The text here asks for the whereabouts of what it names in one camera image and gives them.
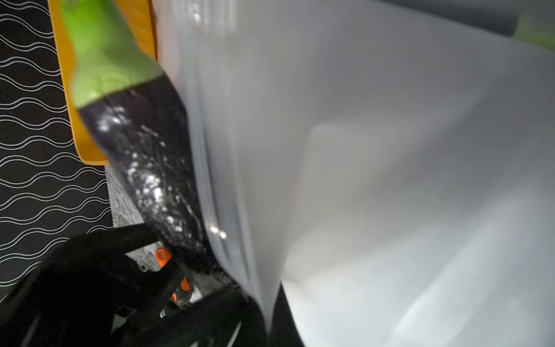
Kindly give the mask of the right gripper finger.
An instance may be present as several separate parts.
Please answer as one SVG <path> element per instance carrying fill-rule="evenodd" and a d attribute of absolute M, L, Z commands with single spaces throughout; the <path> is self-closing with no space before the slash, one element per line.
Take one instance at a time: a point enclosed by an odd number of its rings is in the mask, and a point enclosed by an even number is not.
<path fill-rule="evenodd" d="M 268 345 L 274 347 L 303 347 L 283 286 L 280 286 L 273 312 L 273 325 Z"/>

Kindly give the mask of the yellow plastic tray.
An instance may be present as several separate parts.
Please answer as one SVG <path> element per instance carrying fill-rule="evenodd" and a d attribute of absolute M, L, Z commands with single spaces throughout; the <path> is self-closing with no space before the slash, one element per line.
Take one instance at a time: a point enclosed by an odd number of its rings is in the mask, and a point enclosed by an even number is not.
<path fill-rule="evenodd" d="M 75 147 L 89 166 L 108 159 L 79 108 L 162 74 L 150 1 L 49 1 Z"/>

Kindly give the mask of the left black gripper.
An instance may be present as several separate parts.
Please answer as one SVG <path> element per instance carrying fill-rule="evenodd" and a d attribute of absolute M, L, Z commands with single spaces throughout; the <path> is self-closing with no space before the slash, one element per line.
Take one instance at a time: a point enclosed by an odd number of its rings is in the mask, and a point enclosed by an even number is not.
<path fill-rule="evenodd" d="M 1 303 L 1 345 L 227 345 L 244 295 L 225 287 L 162 318 L 171 301 L 169 275 L 144 273 L 128 257 L 157 240 L 146 225 L 71 238 Z"/>

